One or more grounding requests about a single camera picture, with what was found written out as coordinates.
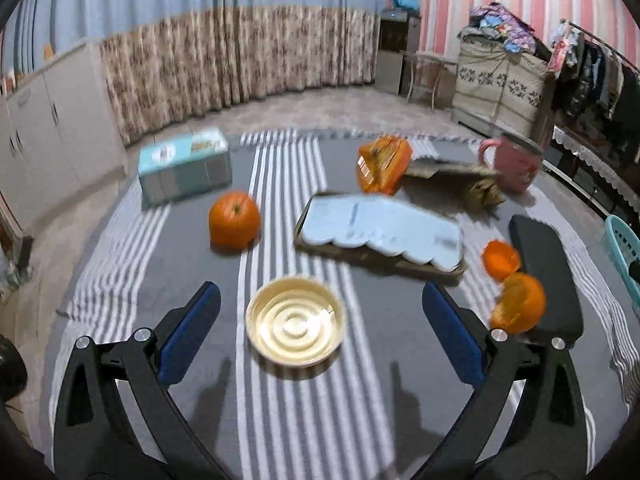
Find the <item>white cabinet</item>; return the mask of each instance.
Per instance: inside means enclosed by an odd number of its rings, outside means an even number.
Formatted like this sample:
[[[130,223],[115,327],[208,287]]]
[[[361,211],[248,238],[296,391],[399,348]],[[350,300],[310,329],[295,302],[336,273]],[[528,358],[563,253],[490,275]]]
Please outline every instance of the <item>white cabinet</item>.
[[[57,56],[0,101],[0,191],[26,231],[81,189],[124,176],[126,160],[91,44]]]

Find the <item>silver screw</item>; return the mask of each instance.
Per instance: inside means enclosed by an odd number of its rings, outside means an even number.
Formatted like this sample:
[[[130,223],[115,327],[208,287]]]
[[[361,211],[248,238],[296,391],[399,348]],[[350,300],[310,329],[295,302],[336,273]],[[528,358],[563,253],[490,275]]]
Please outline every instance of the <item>silver screw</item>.
[[[136,333],[133,335],[133,339],[135,339],[136,341],[140,341],[141,343],[143,341],[148,340],[151,337],[151,330],[149,330],[148,328],[139,328],[136,330]]]
[[[498,343],[504,343],[505,341],[507,341],[507,338],[509,336],[501,328],[494,328],[493,330],[491,330],[491,337]]]
[[[551,346],[553,346],[553,348],[555,348],[556,350],[564,350],[564,347],[566,346],[564,344],[564,340],[560,337],[555,337],[551,340]]]
[[[90,342],[91,340],[87,336],[83,335],[82,337],[79,337],[78,340],[76,341],[76,348],[83,350],[89,346]]]

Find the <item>tiled floor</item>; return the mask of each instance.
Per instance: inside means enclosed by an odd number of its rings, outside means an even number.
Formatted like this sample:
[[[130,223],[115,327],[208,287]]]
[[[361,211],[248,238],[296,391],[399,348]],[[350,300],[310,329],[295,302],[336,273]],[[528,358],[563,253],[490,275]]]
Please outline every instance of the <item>tiled floor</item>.
[[[172,124],[148,135],[127,151],[134,171],[142,146],[164,140],[180,132],[197,131],[203,126],[217,126],[226,134],[240,134],[267,128],[356,128],[370,132],[426,132],[475,134],[449,121],[450,113],[431,113],[424,104],[408,104],[397,96],[373,88],[321,89],[271,97],[234,108]],[[114,182],[69,208],[36,238],[32,263],[33,279],[0,307],[0,332],[18,347],[30,375],[27,390],[12,402],[24,412],[24,422],[33,444],[38,447],[37,418],[43,356],[49,339],[55,310],[82,255],[84,245],[100,219],[113,205],[122,182]],[[582,208],[585,221],[594,229],[602,225],[578,198],[557,184],[558,192]]]

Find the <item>pink mug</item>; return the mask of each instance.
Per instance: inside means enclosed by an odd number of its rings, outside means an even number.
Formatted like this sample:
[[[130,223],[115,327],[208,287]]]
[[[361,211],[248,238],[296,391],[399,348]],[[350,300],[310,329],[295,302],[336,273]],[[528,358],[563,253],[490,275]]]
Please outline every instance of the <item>pink mug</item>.
[[[495,146],[494,168],[500,172],[498,185],[503,190],[524,193],[538,174],[544,151],[532,140],[515,134],[503,133],[500,139],[484,140],[480,144],[478,159],[486,166],[484,152]]]

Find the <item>teal box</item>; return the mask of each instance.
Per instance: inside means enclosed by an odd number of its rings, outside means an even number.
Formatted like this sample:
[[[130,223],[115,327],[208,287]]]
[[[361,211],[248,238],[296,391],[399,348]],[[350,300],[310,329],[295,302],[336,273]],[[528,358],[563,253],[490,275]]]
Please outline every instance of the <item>teal box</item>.
[[[224,186],[231,182],[229,143],[210,128],[147,146],[140,152],[138,177],[149,205]]]

